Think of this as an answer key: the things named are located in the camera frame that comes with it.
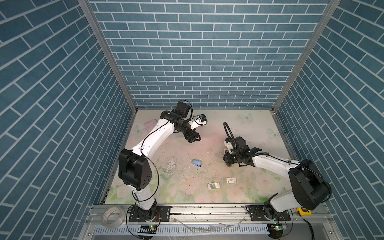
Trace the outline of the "staple box tray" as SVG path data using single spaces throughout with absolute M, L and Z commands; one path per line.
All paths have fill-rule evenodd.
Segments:
M 215 190 L 220 188 L 220 183 L 218 182 L 208 183 L 207 186 L 209 190 Z

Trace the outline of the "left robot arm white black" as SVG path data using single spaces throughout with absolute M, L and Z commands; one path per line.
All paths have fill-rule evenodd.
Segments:
M 120 152 L 118 177 L 132 191 L 134 210 L 145 221 L 155 217 L 157 208 L 157 190 L 151 192 L 149 187 L 153 172 L 160 176 L 152 161 L 154 153 L 174 133 L 182 133 L 189 143 L 200 141 L 196 128 L 207 123 L 206 115 L 194 115 L 190 102 L 181 100 L 172 111 L 161 113 L 159 121 L 140 143 Z

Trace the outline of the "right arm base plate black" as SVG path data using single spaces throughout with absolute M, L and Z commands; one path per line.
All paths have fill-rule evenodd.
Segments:
M 250 215 L 251 221 L 290 221 L 291 215 L 289 211 L 278 213 L 269 205 L 246 205 L 246 212 Z

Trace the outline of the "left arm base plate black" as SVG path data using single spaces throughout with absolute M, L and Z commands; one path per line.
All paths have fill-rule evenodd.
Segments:
M 127 211 L 127 217 L 130 223 L 154 222 L 155 218 L 157 218 L 157 222 L 160 223 L 169 222 L 170 215 L 170 206 L 156 206 L 156 208 L 152 207 L 149 210 L 143 210 L 133 205 Z

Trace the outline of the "blue staple remover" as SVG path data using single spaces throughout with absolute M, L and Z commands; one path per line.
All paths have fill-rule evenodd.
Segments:
M 199 168 L 202 166 L 202 162 L 196 159 L 192 160 L 192 164 Z

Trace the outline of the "white staple box sleeve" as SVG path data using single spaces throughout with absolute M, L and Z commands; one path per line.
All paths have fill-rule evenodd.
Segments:
M 226 183 L 227 184 L 237 184 L 237 179 L 236 178 L 226 178 Z

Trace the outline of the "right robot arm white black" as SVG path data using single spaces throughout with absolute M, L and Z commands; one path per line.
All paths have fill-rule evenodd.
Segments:
M 263 213 L 270 221 L 293 208 L 303 207 L 312 211 L 332 195 L 330 184 L 311 160 L 299 162 L 280 159 L 259 148 L 249 148 L 242 137 L 227 137 L 224 144 L 227 150 L 223 160 L 228 167 L 233 164 L 257 167 L 290 180 L 290 191 L 275 194 L 264 203 Z

